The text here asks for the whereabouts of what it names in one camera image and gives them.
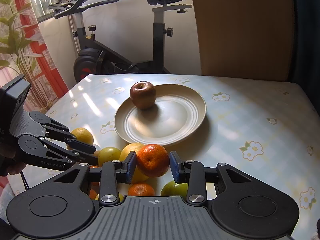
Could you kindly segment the person's hand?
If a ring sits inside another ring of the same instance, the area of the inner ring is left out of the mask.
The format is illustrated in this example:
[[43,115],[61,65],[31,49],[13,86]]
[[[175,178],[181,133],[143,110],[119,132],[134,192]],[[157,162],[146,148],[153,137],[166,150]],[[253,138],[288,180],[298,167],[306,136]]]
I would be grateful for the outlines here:
[[26,167],[23,162],[14,160],[16,147],[1,142],[1,176],[6,177],[8,174],[19,174]]

